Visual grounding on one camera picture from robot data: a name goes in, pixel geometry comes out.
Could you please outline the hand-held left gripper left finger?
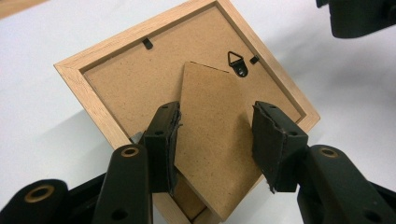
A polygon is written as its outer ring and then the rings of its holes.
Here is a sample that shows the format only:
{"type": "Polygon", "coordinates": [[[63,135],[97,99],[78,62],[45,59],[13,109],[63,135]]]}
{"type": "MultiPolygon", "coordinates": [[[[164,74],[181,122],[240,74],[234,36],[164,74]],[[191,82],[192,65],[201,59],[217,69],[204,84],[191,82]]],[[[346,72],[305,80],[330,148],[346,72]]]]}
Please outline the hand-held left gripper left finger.
{"type": "Polygon", "coordinates": [[[161,105],[143,134],[141,142],[148,151],[149,183],[152,193],[174,193],[177,185],[175,157],[180,120],[178,101],[161,105]]]}

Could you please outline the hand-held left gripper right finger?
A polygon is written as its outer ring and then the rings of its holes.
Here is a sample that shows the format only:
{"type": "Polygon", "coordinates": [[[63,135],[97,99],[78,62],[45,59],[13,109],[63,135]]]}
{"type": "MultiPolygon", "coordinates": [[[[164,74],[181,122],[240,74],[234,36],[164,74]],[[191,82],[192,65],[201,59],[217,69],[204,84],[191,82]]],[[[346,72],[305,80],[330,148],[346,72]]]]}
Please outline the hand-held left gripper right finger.
{"type": "Polygon", "coordinates": [[[273,193],[294,192],[308,136],[275,105],[257,101],[253,109],[252,157],[273,193]]]}

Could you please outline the wooden picture frame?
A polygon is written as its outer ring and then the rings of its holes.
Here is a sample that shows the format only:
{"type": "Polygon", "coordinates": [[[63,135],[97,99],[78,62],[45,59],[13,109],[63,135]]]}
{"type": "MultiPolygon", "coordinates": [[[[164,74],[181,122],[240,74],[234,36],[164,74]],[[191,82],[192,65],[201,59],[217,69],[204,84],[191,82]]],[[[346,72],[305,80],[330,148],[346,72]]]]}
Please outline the wooden picture frame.
{"type": "Polygon", "coordinates": [[[319,119],[230,0],[189,0],[56,68],[113,147],[179,102],[177,189],[154,197],[169,224],[220,224],[261,181],[251,151],[256,102],[304,130],[319,119]]]}

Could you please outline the white table mat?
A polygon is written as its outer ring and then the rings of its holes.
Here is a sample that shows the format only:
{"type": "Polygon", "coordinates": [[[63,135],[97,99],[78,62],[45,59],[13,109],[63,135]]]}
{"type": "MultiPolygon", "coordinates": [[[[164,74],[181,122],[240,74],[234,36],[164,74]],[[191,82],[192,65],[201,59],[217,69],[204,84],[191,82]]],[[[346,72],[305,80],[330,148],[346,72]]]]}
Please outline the white table mat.
{"type": "MultiPolygon", "coordinates": [[[[0,209],[37,180],[105,171],[110,145],[55,65],[182,1],[49,0],[0,20],[0,209]]],[[[318,111],[310,143],[396,191],[396,25],[340,39],[315,0],[231,1],[318,111]]]]}

